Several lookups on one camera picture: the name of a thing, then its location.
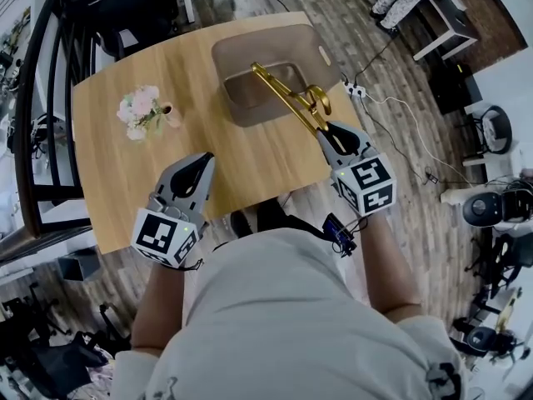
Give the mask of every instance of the wooden tabletop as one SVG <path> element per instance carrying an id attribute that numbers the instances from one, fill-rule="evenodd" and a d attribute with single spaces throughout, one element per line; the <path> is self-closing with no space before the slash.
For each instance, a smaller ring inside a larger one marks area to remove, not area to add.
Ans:
<path id="1" fill-rule="evenodd" d="M 270 122 L 238 127 L 212 61 L 212 46 L 223 38 L 296 24 L 310 24 L 305 13 L 204 28 L 135 53 L 75 87 L 77 165 L 102 253 L 129 246 L 137 210 L 146 206 L 162 171 L 189 154 L 215 154 L 211 196 L 204 210 L 207 219 L 329 176 L 318 142 L 289 111 Z M 183 114 L 180 128 L 165 126 L 161 136 L 153 133 L 142 142 L 126 136 L 126 126 L 117 117 L 119 103 L 141 85 L 159 87 L 160 101 L 172 103 Z M 360 127 L 341 82 L 328 96 L 333 109 L 329 119 Z"/>

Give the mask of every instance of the person's left arm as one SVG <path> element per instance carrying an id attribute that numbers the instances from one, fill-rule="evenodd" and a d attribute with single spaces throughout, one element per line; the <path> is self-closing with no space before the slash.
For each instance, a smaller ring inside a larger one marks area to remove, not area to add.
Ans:
<path id="1" fill-rule="evenodd" d="M 132 350 L 159 357 L 182 329 L 184 273 L 154 264 L 132 328 Z"/>

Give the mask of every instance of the sneaker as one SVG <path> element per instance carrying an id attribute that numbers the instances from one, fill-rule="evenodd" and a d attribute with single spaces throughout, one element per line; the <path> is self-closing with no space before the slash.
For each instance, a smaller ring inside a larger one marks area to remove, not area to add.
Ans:
<path id="1" fill-rule="evenodd" d="M 230 215 L 230 225 L 232 226 L 232 230 L 238 238 L 243 238 L 253 234 L 247 217 L 240 210 L 232 212 Z"/>
<path id="2" fill-rule="evenodd" d="M 387 33 L 389 36 L 391 36 L 391 38 L 394 38 L 396 37 L 400 31 L 398 30 L 398 28 L 396 27 L 393 27 L 393 28 L 385 28 L 381 25 L 381 21 L 378 21 L 376 22 L 376 25 L 377 27 L 382 30 L 383 32 Z"/>
<path id="3" fill-rule="evenodd" d="M 378 21 L 382 21 L 385 16 L 386 13 L 376 13 L 373 10 L 370 11 L 370 17 L 377 19 Z"/>

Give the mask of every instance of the person's arm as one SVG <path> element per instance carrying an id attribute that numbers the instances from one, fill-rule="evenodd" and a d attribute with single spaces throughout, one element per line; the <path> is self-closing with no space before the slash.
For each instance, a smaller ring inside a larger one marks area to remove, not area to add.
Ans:
<path id="1" fill-rule="evenodd" d="M 416 280 L 383 213 L 368 218 L 361 244 L 372 307 L 394 323 L 423 314 Z"/>
<path id="2" fill-rule="evenodd" d="M 184 273 L 154 264 L 135 316 L 132 349 L 160 356 L 182 328 Z"/>

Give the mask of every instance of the patterned pants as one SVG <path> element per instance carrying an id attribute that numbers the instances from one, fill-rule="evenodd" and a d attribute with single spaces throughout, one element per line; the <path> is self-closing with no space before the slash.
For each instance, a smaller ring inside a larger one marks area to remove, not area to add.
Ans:
<path id="1" fill-rule="evenodd" d="M 374 13 L 384 15 L 381 25 L 385 28 L 395 27 L 409 13 L 420 0 L 377 0 L 372 8 Z"/>

